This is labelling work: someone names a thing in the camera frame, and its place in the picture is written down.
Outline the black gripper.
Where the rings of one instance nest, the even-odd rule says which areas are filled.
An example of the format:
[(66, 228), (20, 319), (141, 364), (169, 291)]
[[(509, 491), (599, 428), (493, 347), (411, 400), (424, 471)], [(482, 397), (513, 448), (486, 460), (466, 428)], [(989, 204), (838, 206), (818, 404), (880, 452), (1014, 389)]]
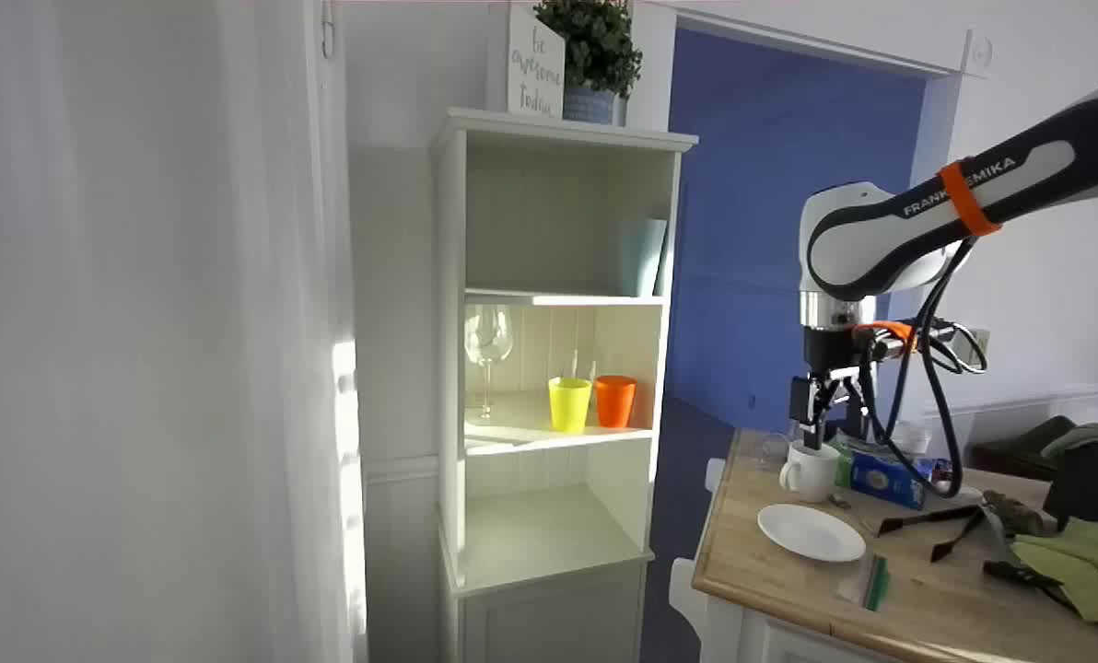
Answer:
[(805, 423), (806, 448), (823, 445), (818, 423), (833, 429), (838, 445), (849, 440), (849, 429), (870, 428), (870, 397), (861, 394), (870, 347), (865, 329), (805, 332), (806, 373), (790, 384), (790, 417)]

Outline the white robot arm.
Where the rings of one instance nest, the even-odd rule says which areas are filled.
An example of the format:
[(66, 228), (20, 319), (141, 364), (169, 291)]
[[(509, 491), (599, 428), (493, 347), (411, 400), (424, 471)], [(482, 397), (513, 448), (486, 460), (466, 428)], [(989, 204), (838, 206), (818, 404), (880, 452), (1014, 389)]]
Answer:
[(876, 296), (945, 283), (982, 235), (1080, 199), (1098, 199), (1098, 92), (898, 195), (870, 181), (812, 195), (801, 215), (806, 373), (793, 410), (805, 440), (826, 440), (831, 394), (860, 368), (850, 334), (873, 319)]

